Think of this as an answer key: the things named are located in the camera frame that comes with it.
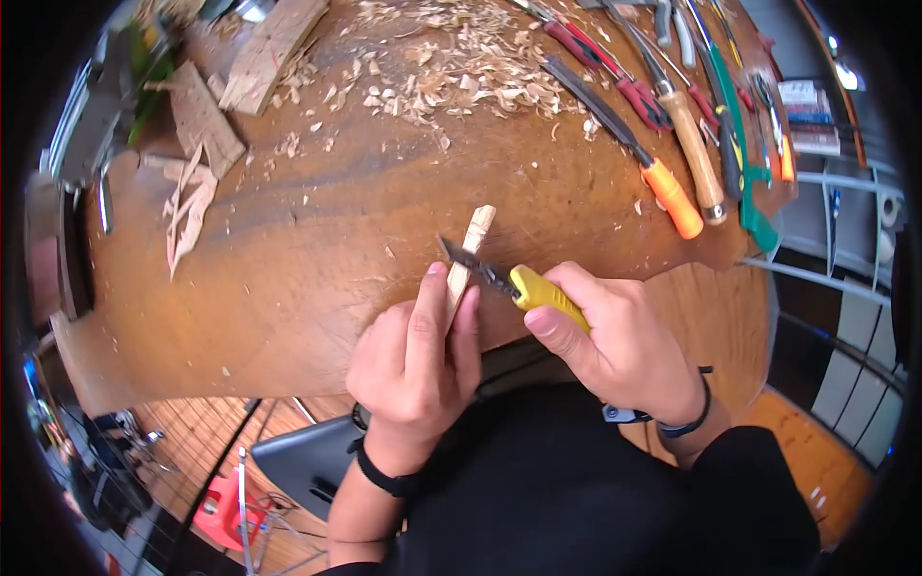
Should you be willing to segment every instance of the utility knife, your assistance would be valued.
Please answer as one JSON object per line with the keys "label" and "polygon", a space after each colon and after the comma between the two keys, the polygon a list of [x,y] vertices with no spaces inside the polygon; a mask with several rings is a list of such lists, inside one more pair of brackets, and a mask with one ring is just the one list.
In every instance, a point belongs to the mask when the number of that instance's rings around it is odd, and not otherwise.
{"label": "utility knife", "polygon": [[521,310],[551,306],[573,318],[580,328],[589,333],[589,324],[579,307],[567,298],[563,290],[528,266],[519,264],[506,272],[500,266],[480,261],[474,254],[442,236],[439,236],[439,245],[442,246],[445,258],[464,266],[482,277],[489,286],[511,296]]}

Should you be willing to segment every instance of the black wristband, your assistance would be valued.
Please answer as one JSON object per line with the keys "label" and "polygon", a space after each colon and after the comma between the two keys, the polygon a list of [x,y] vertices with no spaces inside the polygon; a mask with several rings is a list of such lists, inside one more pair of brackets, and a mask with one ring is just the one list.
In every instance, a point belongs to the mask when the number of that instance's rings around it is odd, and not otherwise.
{"label": "black wristband", "polygon": [[413,496],[420,488],[420,473],[409,476],[397,476],[392,478],[381,470],[378,470],[372,460],[365,452],[365,437],[362,436],[353,441],[346,449],[346,453],[355,453],[356,460],[359,462],[359,469],[368,480],[387,492],[394,498],[407,498]]}
{"label": "black wristband", "polygon": [[701,427],[707,415],[711,412],[711,387],[707,385],[707,380],[704,379],[704,370],[699,369],[699,372],[701,373],[701,384],[704,386],[704,411],[697,420],[684,426],[666,426],[662,422],[657,422],[656,425],[659,426],[659,431],[662,432],[663,436],[666,438],[678,438],[679,436],[684,436],[690,432],[696,431]]}

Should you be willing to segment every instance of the fingernail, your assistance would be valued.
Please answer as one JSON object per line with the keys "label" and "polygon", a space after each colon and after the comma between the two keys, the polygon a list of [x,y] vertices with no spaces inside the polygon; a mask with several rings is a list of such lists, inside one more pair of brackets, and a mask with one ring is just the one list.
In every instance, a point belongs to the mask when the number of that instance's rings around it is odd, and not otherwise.
{"label": "fingernail", "polygon": [[552,314],[536,308],[526,312],[525,326],[535,336],[548,336],[553,334],[554,330],[557,330],[557,321]]}

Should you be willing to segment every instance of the forearm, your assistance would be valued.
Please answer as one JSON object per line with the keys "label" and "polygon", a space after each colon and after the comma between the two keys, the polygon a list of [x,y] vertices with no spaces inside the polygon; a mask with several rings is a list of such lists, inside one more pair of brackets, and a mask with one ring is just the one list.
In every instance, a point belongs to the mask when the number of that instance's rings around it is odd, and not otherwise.
{"label": "forearm", "polygon": [[729,428],[730,415],[724,403],[716,396],[712,396],[711,408],[698,429],[678,438],[667,438],[660,430],[659,440],[663,443],[663,448],[676,457],[679,468],[689,470],[704,449]]}
{"label": "forearm", "polygon": [[[390,477],[418,472],[430,447],[404,446],[379,434],[372,425],[364,441],[369,460]],[[337,490],[327,522],[330,566],[380,562],[402,520],[403,500],[375,486],[353,461]]]}

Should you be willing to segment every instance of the chair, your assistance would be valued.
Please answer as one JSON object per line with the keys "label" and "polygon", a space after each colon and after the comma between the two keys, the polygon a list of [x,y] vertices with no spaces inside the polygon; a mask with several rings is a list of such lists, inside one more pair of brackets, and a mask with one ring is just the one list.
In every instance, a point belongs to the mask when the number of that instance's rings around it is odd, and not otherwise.
{"label": "chair", "polygon": [[341,416],[258,442],[250,454],[273,484],[325,522],[354,457],[346,449],[362,434],[351,416]]}
{"label": "chair", "polygon": [[[241,529],[239,489],[240,479],[236,474],[229,478],[215,476],[208,486],[205,500],[195,512],[193,521],[218,544],[243,552],[243,532],[247,534],[247,545],[252,545],[256,535],[259,534],[259,528],[266,518],[271,502],[261,505],[247,492],[246,524],[245,528]],[[214,500],[214,507],[208,505],[209,500]],[[250,524],[255,526],[253,530],[250,530]]]}

